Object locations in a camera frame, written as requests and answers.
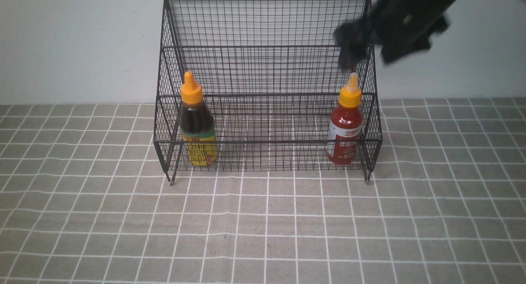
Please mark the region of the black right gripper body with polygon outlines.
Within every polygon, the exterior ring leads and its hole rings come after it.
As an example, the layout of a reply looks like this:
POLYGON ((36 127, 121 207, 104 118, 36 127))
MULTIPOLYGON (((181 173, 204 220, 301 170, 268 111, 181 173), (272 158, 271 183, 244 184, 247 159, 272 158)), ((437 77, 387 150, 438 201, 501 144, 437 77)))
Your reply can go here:
POLYGON ((428 51, 430 37, 449 28, 450 0, 376 0, 368 14, 371 41, 381 46, 385 64, 428 51))

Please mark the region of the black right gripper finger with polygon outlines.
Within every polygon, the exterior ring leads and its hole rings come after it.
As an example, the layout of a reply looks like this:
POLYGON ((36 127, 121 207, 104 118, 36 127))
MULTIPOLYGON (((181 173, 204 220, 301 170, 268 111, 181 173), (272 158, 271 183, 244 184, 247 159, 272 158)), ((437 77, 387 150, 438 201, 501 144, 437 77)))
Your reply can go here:
POLYGON ((337 47, 340 47, 338 67, 342 71, 353 71, 358 63, 368 57, 368 46, 372 33, 372 20, 346 20, 333 32, 337 47))

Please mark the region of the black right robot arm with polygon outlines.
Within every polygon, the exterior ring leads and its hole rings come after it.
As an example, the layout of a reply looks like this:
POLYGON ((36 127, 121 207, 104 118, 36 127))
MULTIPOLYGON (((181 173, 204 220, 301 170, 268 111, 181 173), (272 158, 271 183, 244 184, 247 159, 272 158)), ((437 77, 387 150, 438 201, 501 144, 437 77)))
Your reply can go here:
POLYGON ((370 45, 381 46, 385 64, 431 48, 430 37, 449 28, 445 12, 456 0, 376 0, 357 20, 334 30, 340 48, 338 68, 353 72, 368 56, 370 45))

